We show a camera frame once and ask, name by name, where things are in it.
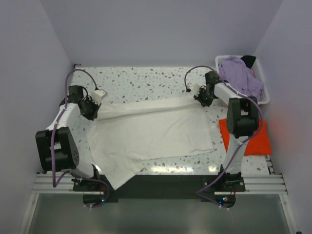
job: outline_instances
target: plastic basket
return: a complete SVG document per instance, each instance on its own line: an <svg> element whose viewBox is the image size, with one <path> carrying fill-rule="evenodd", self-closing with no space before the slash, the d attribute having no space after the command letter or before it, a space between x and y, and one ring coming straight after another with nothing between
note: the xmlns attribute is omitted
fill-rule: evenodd
<svg viewBox="0 0 312 234"><path fill-rule="evenodd" d="M219 56L215 57L215 67L216 67L217 72L219 72L219 64L223 61L223 59L226 59L229 56L231 56L231 55L219 55ZM267 85L265 83L264 73L263 73L263 70L261 68L261 65L260 65L260 62L258 59L255 60L253 67L252 67L252 70L255 73L255 77L264 83L264 88L261 91L260 100L258 100L258 104L259 105L267 104L270 101L270 96L269 96Z"/></svg>

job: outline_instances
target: red towel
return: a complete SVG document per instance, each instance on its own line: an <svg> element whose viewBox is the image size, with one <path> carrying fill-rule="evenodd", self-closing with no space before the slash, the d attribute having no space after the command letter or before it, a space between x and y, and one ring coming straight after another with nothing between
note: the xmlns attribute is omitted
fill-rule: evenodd
<svg viewBox="0 0 312 234"><path fill-rule="evenodd" d="M226 119L219 120L220 130L225 146L225 150L228 151L230 133L226 127ZM267 123L263 122L263 128L260 133L248 142L244 155L270 155L272 154L270 141L267 133Z"/></svg>

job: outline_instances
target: white cloth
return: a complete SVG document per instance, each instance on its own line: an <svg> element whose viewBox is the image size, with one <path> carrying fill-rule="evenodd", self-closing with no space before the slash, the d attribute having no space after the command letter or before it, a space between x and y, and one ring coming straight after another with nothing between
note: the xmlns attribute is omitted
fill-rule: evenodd
<svg viewBox="0 0 312 234"><path fill-rule="evenodd" d="M103 102L87 138L95 163L114 189L143 169L141 160L213 150L205 111L190 96Z"/></svg>

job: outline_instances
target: terrazzo table surface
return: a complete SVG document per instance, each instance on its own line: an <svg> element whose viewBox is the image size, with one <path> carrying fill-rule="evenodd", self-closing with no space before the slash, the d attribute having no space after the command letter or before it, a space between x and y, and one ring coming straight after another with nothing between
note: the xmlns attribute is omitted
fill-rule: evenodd
<svg viewBox="0 0 312 234"><path fill-rule="evenodd" d="M108 92L105 101L130 103L190 95L185 92L184 75L189 67L79 67L89 72L99 88ZM188 75L188 82L204 85L203 75L209 70L199 68ZM75 72L72 85L82 85L89 93L94 90L91 79L83 72ZM219 119L226 118L227 108L215 99L210 107L204 107L210 127L214 151L184 157L144 160L141 175L215 175L226 156ZM91 121L80 117L71 129L80 157L96 164L91 156L86 133ZM243 175L269 175L265 156L244 156Z"/></svg>

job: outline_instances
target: white wall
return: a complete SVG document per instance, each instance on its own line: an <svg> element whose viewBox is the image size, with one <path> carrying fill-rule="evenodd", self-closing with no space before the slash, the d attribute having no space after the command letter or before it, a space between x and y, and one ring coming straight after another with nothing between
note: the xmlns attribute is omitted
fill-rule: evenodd
<svg viewBox="0 0 312 234"><path fill-rule="evenodd" d="M256 50L267 76L273 166L282 172L296 220L312 233L312 1L284 0Z"/></svg>
<svg viewBox="0 0 312 234"><path fill-rule="evenodd" d="M70 61L39 0L0 1L0 233L16 233Z"/></svg>
<svg viewBox="0 0 312 234"><path fill-rule="evenodd" d="M41 0L75 63L213 65L253 54L282 0Z"/></svg>

